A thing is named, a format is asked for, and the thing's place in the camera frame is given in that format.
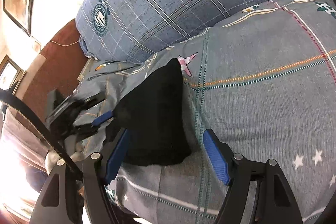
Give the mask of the black pants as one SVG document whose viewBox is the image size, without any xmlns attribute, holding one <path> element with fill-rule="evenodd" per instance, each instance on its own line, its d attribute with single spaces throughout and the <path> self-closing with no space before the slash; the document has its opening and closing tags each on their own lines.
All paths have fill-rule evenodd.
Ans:
<svg viewBox="0 0 336 224">
<path fill-rule="evenodd" d="M 176 165 L 191 155 L 182 121 L 183 78 L 176 58 L 156 69 L 113 110 L 104 143 L 121 128 L 130 133 L 124 162 L 137 166 Z"/>
</svg>

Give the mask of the brown wooden headboard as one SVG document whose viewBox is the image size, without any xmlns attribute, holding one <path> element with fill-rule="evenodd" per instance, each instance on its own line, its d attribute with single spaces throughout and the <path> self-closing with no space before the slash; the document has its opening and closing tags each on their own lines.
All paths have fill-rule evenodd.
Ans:
<svg viewBox="0 0 336 224">
<path fill-rule="evenodd" d="M 88 60 L 79 38 L 75 21 L 69 21 L 35 57 L 18 85 L 15 96 L 42 121 L 49 92 L 57 89 L 67 97 L 79 84 L 77 78 Z"/>
</svg>

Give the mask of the small framed picture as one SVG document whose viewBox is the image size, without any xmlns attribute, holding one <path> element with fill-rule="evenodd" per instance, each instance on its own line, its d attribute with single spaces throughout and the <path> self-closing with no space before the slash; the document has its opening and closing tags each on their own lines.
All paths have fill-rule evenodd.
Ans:
<svg viewBox="0 0 336 224">
<path fill-rule="evenodd" d="M 1 89 L 9 90 L 12 94 L 18 89 L 23 77 L 26 74 L 19 65 L 17 65 L 8 55 L 5 55 L 1 61 Z"/>
</svg>

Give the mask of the grey patterned bed sheet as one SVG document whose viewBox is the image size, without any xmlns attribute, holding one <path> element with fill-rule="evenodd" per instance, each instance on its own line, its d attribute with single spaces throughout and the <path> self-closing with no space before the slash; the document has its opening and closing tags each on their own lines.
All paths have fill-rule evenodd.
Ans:
<svg viewBox="0 0 336 224">
<path fill-rule="evenodd" d="M 112 201 L 151 223 L 214 223 L 227 192 L 202 143 L 211 128 L 247 159 L 275 159 L 303 223 L 320 223 L 335 193 L 335 3 L 272 0 L 224 19 L 139 66 L 100 63 L 75 89 L 106 100 L 77 124 L 112 110 L 169 60 L 182 63 L 182 115 L 192 153 L 182 163 L 123 164 Z"/>
</svg>

